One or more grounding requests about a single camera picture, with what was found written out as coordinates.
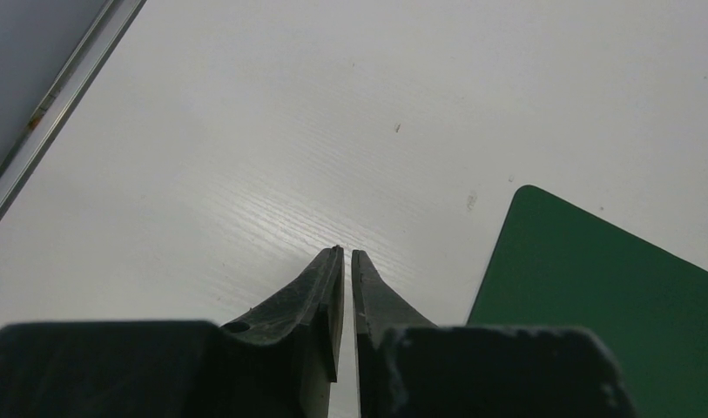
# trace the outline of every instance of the dark green rectangle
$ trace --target dark green rectangle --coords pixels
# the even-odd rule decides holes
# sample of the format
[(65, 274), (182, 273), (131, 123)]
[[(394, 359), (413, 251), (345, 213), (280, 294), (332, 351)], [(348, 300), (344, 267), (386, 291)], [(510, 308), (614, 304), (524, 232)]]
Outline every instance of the dark green rectangle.
[(513, 198), (469, 324), (588, 327), (641, 416), (708, 417), (708, 272), (534, 186)]

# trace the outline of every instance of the white tabletop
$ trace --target white tabletop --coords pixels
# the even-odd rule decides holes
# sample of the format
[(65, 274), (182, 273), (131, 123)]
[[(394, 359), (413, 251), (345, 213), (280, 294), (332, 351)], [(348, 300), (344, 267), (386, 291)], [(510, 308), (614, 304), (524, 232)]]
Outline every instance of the white tabletop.
[(708, 0), (149, 0), (0, 223), (0, 326), (224, 322), (334, 244), (460, 324), (525, 184), (708, 270)]

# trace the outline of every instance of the green board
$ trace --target green board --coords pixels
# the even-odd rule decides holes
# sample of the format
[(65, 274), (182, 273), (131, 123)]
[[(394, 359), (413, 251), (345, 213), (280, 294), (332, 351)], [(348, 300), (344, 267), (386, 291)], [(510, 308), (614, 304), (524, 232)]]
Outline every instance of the green board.
[(708, 417), (708, 272), (534, 186), (516, 193), (469, 325), (582, 326), (643, 417)]

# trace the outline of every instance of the table surface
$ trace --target table surface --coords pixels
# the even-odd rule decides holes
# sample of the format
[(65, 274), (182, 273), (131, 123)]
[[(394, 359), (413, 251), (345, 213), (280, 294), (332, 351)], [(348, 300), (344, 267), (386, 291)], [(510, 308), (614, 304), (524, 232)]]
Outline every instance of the table surface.
[(708, 270), (708, 0), (149, 0), (0, 223), (0, 326), (223, 322), (334, 244), (463, 323), (525, 184)]

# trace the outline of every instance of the gray panel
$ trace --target gray panel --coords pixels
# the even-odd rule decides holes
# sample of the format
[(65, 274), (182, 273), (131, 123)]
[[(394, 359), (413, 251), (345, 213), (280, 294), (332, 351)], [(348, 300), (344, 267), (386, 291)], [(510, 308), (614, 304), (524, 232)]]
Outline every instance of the gray panel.
[(0, 165), (106, 0), (0, 0)]

